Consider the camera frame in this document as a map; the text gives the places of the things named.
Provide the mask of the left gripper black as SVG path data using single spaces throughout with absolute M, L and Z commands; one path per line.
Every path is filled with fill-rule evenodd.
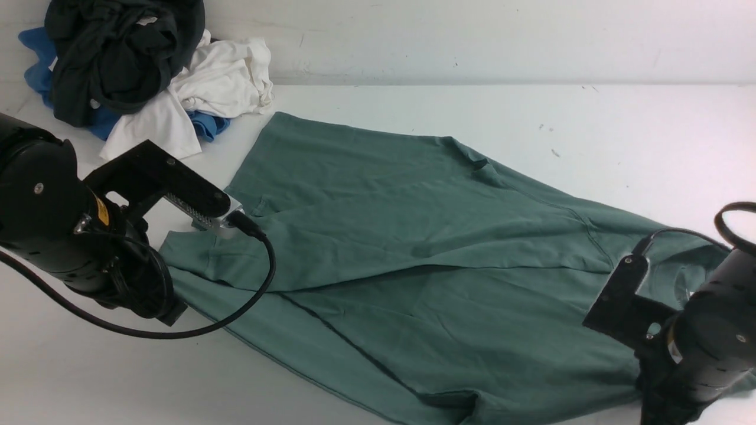
M 103 237 L 112 245 L 113 256 L 103 269 L 115 286 L 115 293 L 100 304 L 110 309 L 123 307 L 144 319 L 175 325 L 187 309 L 174 293 L 167 264 L 149 245 L 148 224 L 138 220 L 125 224 L 125 231 L 105 231 L 89 225 L 89 234 Z

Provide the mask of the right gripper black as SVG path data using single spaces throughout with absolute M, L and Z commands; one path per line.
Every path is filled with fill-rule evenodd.
M 688 424 L 699 420 L 709 403 L 695 398 L 696 390 L 677 379 L 677 364 L 664 351 L 635 351 L 640 373 L 640 424 Z

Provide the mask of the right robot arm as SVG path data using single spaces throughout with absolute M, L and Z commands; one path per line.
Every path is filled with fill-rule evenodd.
M 642 424 L 686 424 L 754 369 L 754 258 L 732 250 L 640 360 Z

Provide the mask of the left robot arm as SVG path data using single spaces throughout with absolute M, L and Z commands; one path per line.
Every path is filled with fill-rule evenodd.
M 187 310 L 148 223 L 92 191 L 72 143 L 2 114 L 2 247 L 108 309 L 171 326 Z

